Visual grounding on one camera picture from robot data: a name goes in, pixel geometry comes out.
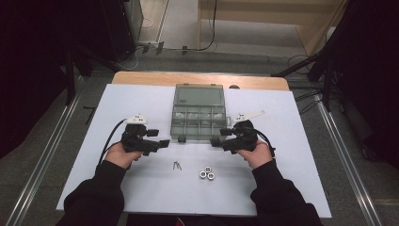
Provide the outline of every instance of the metal nut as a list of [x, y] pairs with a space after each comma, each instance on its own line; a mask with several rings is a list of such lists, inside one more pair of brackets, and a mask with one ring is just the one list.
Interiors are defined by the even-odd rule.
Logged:
[[201, 172], [199, 173], [199, 177], [200, 177], [201, 179], [205, 179], [206, 176], [207, 176], [206, 171], [201, 171]]
[[209, 172], [211, 172], [211, 171], [212, 171], [212, 168], [211, 168], [211, 167], [205, 167], [205, 172], [209, 173]]
[[214, 180], [214, 178], [215, 178], [215, 174], [214, 173], [212, 173], [212, 172], [210, 172], [210, 173], [208, 173], [208, 179], [209, 180]]

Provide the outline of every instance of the floor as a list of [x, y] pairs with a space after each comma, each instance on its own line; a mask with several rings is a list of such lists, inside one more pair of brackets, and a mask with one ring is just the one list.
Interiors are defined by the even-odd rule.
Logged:
[[[156, 46], [163, 41], [164, 47], [168, 49], [181, 49], [182, 46], [195, 48], [197, 0], [142, 0], [141, 3], [146, 19], [141, 30], [140, 43]], [[208, 21], [202, 21], [202, 46], [210, 42], [212, 31], [209, 24]], [[216, 22], [215, 42], [203, 53], [182, 56], [180, 51], [164, 50], [161, 55], [157, 55], [151, 49], [148, 54], [137, 52], [120, 65], [135, 71], [265, 76], [277, 73], [287, 68], [287, 64], [292, 65], [303, 59], [304, 54], [292, 25]], [[40, 178], [38, 187], [32, 190], [33, 200], [27, 203], [28, 208], [22, 213], [24, 218], [15, 225], [54, 225], [62, 216], [62, 212], [55, 210], [56, 203], [89, 127], [91, 108], [98, 104], [105, 85], [112, 81], [112, 72], [95, 62], [93, 65], [93, 76], [82, 77], [76, 82], [80, 91], [74, 110], [64, 106], [66, 93], [62, 93], [38, 121], [25, 142], [0, 159], [0, 225], [6, 224], [24, 186], [40, 161], [40, 156], [48, 149], [47, 142], [52, 138], [58, 120], [70, 110], [69, 123], [62, 128], [63, 136], [57, 141], [55, 152], [50, 154], [52, 160], [45, 168], [46, 173]], [[306, 76], [301, 75], [306, 71], [307, 69], [302, 69], [287, 77], [295, 97], [313, 91]], [[334, 90], [334, 95], [339, 97], [342, 94]], [[313, 96], [298, 101], [298, 110], [306, 109], [314, 101]], [[301, 119], [332, 213], [332, 218], [322, 219], [323, 223], [373, 225], [367, 222], [360, 208], [320, 107], [315, 105], [301, 115]], [[396, 225], [399, 221], [399, 170], [384, 162], [365, 160], [361, 153], [361, 144], [346, 116], [341, 113], [339, 102], [331, 101], [331, 110], [345, 148], [349, 151], [381, 219], [381, 224], [376, 225]], [[125, 224], [124, 214], [119, 225]]]

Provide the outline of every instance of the black stand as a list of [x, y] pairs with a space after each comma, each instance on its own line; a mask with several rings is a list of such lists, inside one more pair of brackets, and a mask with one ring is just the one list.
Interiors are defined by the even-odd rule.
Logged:
[[76, 94], [74, 75], [73, 75], [73, 63], [75, 64], [77, 70], [84, 76], [91, 76], [93, 69], [88, 63], [88, 58], [92, 58], [103, 64], [108, 69], [112, 70], [114, 73], [120, 71], [120, 68], [109, 63], [102, 57], [94, 54], [87, 47], [74, 44], [70, 41], [65, 43], [65, 68], [66, 68], [66, 79], [67, 79], [67, 102], [65, 105], [69, 105]]
[[306, 67], [307, 65], [314, 63], [311, 70], [308, 73], [308, 79], [310, 82], [317, 82], [320, 77], [325, 74], [324, 88], [323, 88], [323, 104], [329, 111], [329, 90], [331, 88], [331, 82], [334, 72], [334, 60], [336, 53], [339, 51], [339, 45], [341, 41], [344, 41], [344, 37], [347, 32], [347, 24], [350, 22], [351, 18], [356, 14], [360, 0], [351, 0], [345, 10], [345, 13], [337, 25], [335, 31], [332, 33], [330, 39], [327, 41], [326, 45], [313, 56], [309, 56], [305, 60], [291, 66], [290, 68], [280, 72], [271, 74], [272, 77], [285, 77], [290, 73], [294, 73], [297, 70]]

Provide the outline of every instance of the black jacket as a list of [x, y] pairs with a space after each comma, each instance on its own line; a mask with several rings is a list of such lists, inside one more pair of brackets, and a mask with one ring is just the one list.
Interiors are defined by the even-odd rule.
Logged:
[[[125, 173], [125, 169], [103, 161], [94, 177], [65, 199], [65, 215], [57, 225], [117, 225], [124, 207], [120, 183]], [[257, 188], [250, 198], [256, 204], [260, 225], [322, 225], [314, 206], [305, 203], [293, 182], [281, 176], [276, 160], [252, 173]]]

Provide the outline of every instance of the white paper sheet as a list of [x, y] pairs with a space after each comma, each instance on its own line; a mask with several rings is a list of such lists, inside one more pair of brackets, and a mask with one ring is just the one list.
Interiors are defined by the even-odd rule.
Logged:
[[[148, 120], [148, 129], [160, 130], [159, 136], [151, 139], [170, 138], [174, 91], [174, 87], [108, 85], [56, 209], [62, 210], [65, 197], [94, 175], [104, 144], [122, 119], [140, 113]], [[281, 174], [294, 182], [321, 218], [331, 218], [292, 92], [224, 92], [230, 117], [265, 110], [265, 114], [251, 121], [276, 147]], [[120, 126], [111, 143], [120, 140], [124, 126]], [[182, 170], [173, 170], [175, 161]], [[200, 171], [207, 166], [213, 169], [213, 181], [200, 179]], [[213, 148], [206, 141], [180, 144], [176, 140], [168, 148], [134, 162], [121, 186], [126, 212], [219, 216], [256, 216], [255, 205], [249, 198], [255, 187], [251, 168], [240, 155]]]

